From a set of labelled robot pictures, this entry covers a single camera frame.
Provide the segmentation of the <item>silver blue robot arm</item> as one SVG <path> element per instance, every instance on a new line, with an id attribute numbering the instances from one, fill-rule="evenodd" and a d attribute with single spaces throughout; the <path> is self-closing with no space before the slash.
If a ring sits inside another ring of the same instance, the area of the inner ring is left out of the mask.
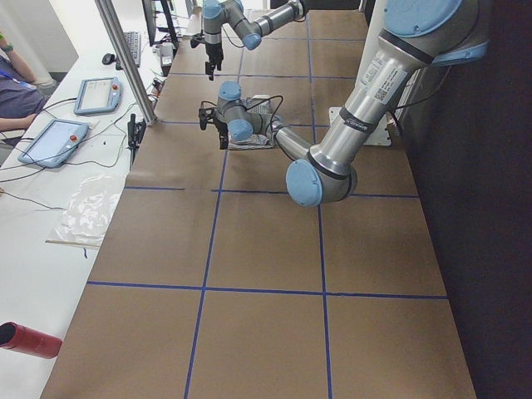
<path id="1" fill-rule="evenodd" d="M 219 89 L 214 120 L 236 142 L 271 134 L 291 159 L 292 200 L 316 206 L 348 197 L 357 184 L 352 162 L 418 70 L 482 58 L 489 43 L 490 1 L 385 1 L 378 49 L 323 140 L 309 144 L 275 114 L 248 111 L 234 81 Z"/>
<path id="2" fill-rule="evenodd" d="M 204 1 L 201 11 L 203 25 L 200 33 L 190 40 L 190 45 L 193 48 L 204 45 L 208 57 L 204 64 L 204 73 L 213 81 L 214 71 L 222 69 L 224 60 L 222 30 L 225 24 L 230 25 L 243 46 L 252 51 L 260 45 L 263 37 L 288 23 L 304 18 L 307 12 L 308 7 L 304 5 L 304 1 L 288 1 L 272 12 L 250 21 L 244 15 L 244 7 L 240 1 Z"/>

